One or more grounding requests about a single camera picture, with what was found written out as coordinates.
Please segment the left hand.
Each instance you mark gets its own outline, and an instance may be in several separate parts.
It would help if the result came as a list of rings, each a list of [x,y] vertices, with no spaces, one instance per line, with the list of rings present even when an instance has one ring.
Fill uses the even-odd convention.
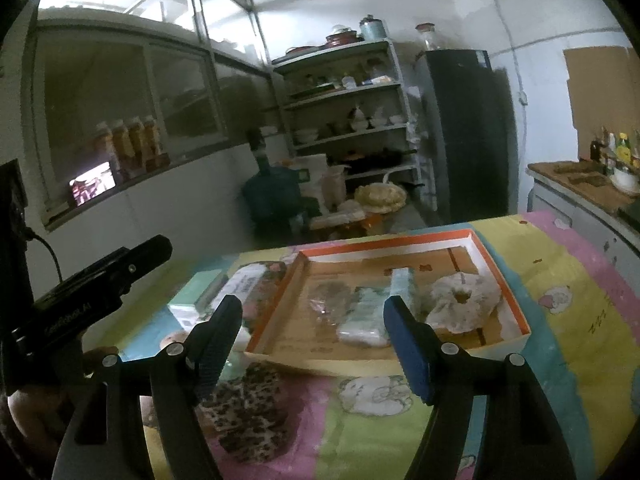
[[[63,385],[1,393],[1,437],[9,450],[22,460],[48,462],[58,455],[66,429],[76,406],[85,393],[88,379],[109,354],[118,354],[115,346],[99,347],[82,356],[79,377]]]

